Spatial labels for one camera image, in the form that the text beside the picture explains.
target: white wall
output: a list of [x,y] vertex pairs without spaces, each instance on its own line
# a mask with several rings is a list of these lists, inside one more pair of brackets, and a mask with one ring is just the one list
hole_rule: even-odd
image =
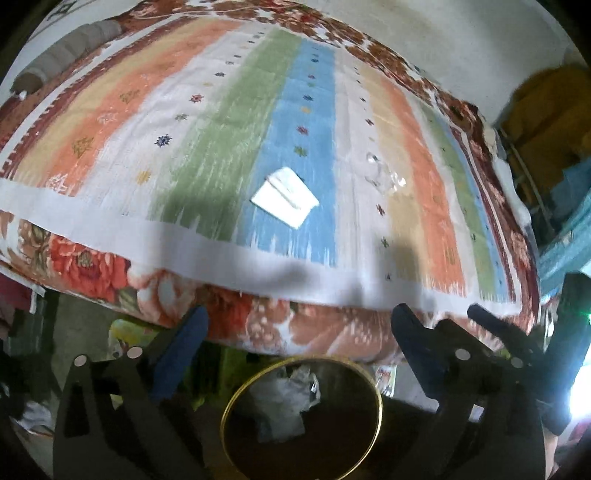
[[494,123],[533,73],[580,58],[535,0],[304,0],[371,35]]

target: bed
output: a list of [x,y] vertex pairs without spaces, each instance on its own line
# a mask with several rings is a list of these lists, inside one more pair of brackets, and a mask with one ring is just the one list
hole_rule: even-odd
[[[123,34],[0,109],[0,261],[161,326],[392,364],[389,313],[434,326],[480,303],[529,331],[529,246],[489,127],[376,40],[283,0],[143,2]],[[300,229],[250,198],[289,167]]]

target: blue cloth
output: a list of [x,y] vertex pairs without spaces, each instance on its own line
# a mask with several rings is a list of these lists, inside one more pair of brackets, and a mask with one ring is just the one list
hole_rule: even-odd
[[591,191],[542,253],[538,265],[542,295],[561,288],[564,275],[591,260]]

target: plastic wrapper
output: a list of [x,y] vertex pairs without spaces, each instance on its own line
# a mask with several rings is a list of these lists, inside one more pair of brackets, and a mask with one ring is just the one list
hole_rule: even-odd
[[248,394],[247,414],[256,421],[259,443],[285,442],[305,434],[301,413],[320,402],[320,385],[306,365],[290,376],[283,367],[256,381]]

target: red flower print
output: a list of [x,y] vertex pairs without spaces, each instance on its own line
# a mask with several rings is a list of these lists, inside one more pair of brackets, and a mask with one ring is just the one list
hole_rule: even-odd
[[115,291],[127,286],[127,261],[114,254],[97,252],[51,234],[51,266],[72,291],[115,302]]

